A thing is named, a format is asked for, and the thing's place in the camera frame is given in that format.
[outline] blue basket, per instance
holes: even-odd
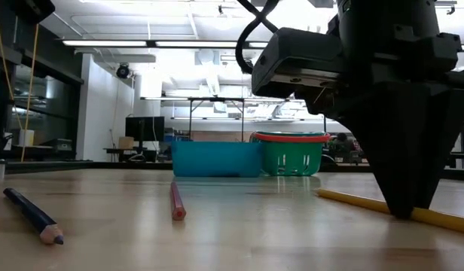
[[[172,142],[177,177],[241,177],[261,174],[262,144],[245,142]]]

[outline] red pencil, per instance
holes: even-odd
[[[182,203],[182,198],[180,197],[177,184],[174,181],[170,184],[170,203],[172,206],[172,219],[174,221],[184,220],[187,212],[185,211]]]

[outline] computer monitor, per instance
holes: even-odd
[[[131,136],[140,142],[164,141],[165,117],[127,117],[125,123],[125,136]]]

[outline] red basket rim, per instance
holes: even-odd
[[[284,135],[265,135],[258,132],[254,133],[254,137],[267,142],[289,142],[289,143],[325,143],[331,135],[315,135],[315,136],[284,136]]]

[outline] green plastic basket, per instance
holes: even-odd
[[[265,135],[272,137],[264,140]],[[293,141],[293,137],[300,142],[272,141],[274,139]],[[327,141],[328,137],[329,135],[323,132],[307,134],[257,132],[252,135],[251,140],[263,143],[262,170],[267,174],[271,176],[311,176],[319,171],[322,144]]]

